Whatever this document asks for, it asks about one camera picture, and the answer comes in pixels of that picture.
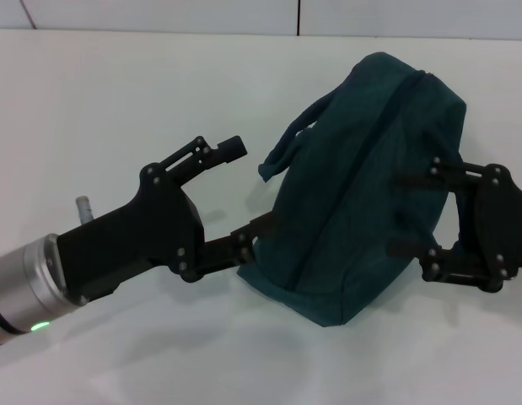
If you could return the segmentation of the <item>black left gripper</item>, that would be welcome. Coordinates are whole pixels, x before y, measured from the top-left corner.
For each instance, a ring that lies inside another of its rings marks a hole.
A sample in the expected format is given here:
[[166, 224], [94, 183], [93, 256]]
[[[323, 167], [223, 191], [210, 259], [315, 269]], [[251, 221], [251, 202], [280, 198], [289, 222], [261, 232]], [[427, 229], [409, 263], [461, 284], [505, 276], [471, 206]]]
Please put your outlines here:
[[203, 171], [246, 155], [239, 136], [216, 148], [197, 137], [159, 164], [143, 168], [129, 203], [58, 236], [67, 290], [97, 300], [153, 267], [175, 273], [181, 267], [192, 269], [198, 252], [200, 278], [253, 262], [255, 239], [275, 235], [276, 215], [265, 213], [204, 244], [198, 212], [180, 188]]

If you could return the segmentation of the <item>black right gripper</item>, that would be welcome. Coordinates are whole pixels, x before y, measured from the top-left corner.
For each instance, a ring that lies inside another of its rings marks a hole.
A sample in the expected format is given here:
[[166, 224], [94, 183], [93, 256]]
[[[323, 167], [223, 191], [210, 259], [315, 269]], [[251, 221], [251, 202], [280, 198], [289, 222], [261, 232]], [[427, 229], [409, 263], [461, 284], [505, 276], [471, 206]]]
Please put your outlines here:
[[422, 174], [398, 174], [397, 186], [473, 196], [473, 224], [478, 255], [445, 250], [422, 242], [394, 239], [389, 257], [419, 261], [422, 279], [498, 292], [522, 268], [522, 190], [510, 171], [497, 164], [485, 166], [435, 158]]

